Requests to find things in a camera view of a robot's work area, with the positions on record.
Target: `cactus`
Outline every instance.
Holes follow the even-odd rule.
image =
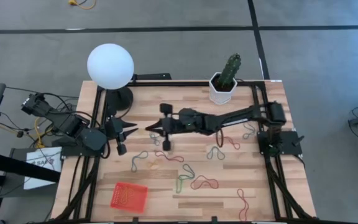
[[[221,88],[227,87],[233,82],[233,78],[236,75],[237,71],[240,69],[241,57],[239,54],[235,53],[230,56],[227,60],[226,65],[218,78],[218,85]]]

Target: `white hexagonal pot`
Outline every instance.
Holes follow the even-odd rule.
[[[234,90],[236,89],[237,81],[233,79],[234,86],[230,92],[216,91],[214,85],[212,84],[212,80],[216,75],[219,74],[221,74],[221,72],[216,72],[209,80],[209,99],[217,105],[222,105],[230,101],[231,95],[234,93]]]

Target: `white globe lamp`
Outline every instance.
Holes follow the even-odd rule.
[[[92,80],[107,90],[106,101],[117,110],[128,108],[134,95],[125,87],[134,75],[134,61],[127,50],[117,44],[102,44],[88,57]]]

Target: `potted cactus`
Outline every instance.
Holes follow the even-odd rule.
[[[234,76],[240,69],[240,65],[241,57],[236,53],[227,60],[223,71],[216,72],[209,80],[209,99],[215,104],[222,105],[231,99],[237,86]]]

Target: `rubber band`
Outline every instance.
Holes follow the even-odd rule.
[[[178,162],[184,162],[185,161],[185,158],[183,156],[174,156],[172,158],[168,158],[167,155],[165,155],[165,153],[163,151],[155,151],[154,154],[155,154],[155,156],[163,156],[168,161],[178,161]]]
[[[132,189],[128,189],[128,187],[123,187],[122,189],[122,194],[120,194],[122,197],[120,197],[119,202],[122,205],[126,205],[129,199],[134,196],[134,191]]]
[[[240,210],[240,212],[239,212],[239,219],[240,219],[240,221],[242,221],[242,220],[241,220],[241,213],[242,213],[243,211],[245,211],[245,212],[244,212],[244,216],[245,216],[244,222],[246,222],[246,221],[247,221],[247,212],[248,212],[248,209],[249,209],[249,204],[248,204],[248,202],[246,201],[246,198],[244,197],[244,191],[243,191],[242,189],[237,189],[237,195],[238,195],[239,198],[244,202],[244,208],[243,208],[242,210]]]
[[[227,139],[227,140],[229,141],[229,143],[232,144],[232,146],[233,146],[235,149],[237,149],[237,150],[240,149],[241,145],[240,145],[239,143],[234,142],[232,138],[230,138],[230,137],[224,137],[224,139]]]
[[[249,139],[250,136],[253,136],[253,135],[255,134],[256,130],[255,130],[255,128],[253,127],[253,125],[251,125],[250,123],[243,123],[242,125],[243,125],[243,127],[245,127],[246,129],[248,129],[249,131],[251,131],[250,133],[245,133],[245,134],[242,135],[242,138],[245,139],[245,140],[247,140],[247,139]]]
[[[224,153],[217,146],[213,146],[211,148],[211,150],[209,151],[209,153],[207,153],[207,155],[206,155],[207,159],[212,159],[212,157],[214,156],[214,149],[217,150],[217,155],[216,156],[218,157],[219,160],[224,160],[224,158],[226,158]]]
[[[156,146],[159,146],[161,144],[160,140],[158,140],[158,137],[154,133],[150,133],[150,139],[154,140],[154,144]]]
[[[178,178],[176,180],[176,185],[177,185],[176,193],[177,194],[180,194],[182,187],[183,187],[184,180],[192,180],[196,176],[193,169],[188,164],[184,164],[182,168],[183,168],[183,170],[187,171],[191,175],[182,174],[182,175],[178,176]]]
[[[204,177],[204,181],[202,181],[202,183],[200,184],[200,186],[198,187],[194,187],[193,184],[200,178],[200,177]],[[216,183],[216,187],[214,187],[211,182],[215,182]],[[190,187],[193,189],[193,190],[197,190],[197,189],[200,189],[201,186],[204,184],[204,183],[207,183],[209,184],[209,186],[212,188],[212,189],[218,189],[219,188],[219,182],[216,180],[216,179],[208,179],[206,178],[204,175],[199,175],[195,180],[192,181],[192,183],[190,184]]]
[[[161,162],[162,162],[161,159],[156,159],[156,160],[154,160],[154,162],[148,162],[148,163],[147,163],[147,166],[149,167],[149,169],[152,169],[152,167],[153,167],[154,165],[159,165]]]
[[[131,166],[131,171],[132,172],[136,172],[137,171],[137,166],[135,164],[135,159],[138,158],[138,159],[146,159],[147,157],[149,156],[149,153],[147,151],[142,151],[141,153],[139,153],[137,156],[134,156],[132,158],[132,166]]]

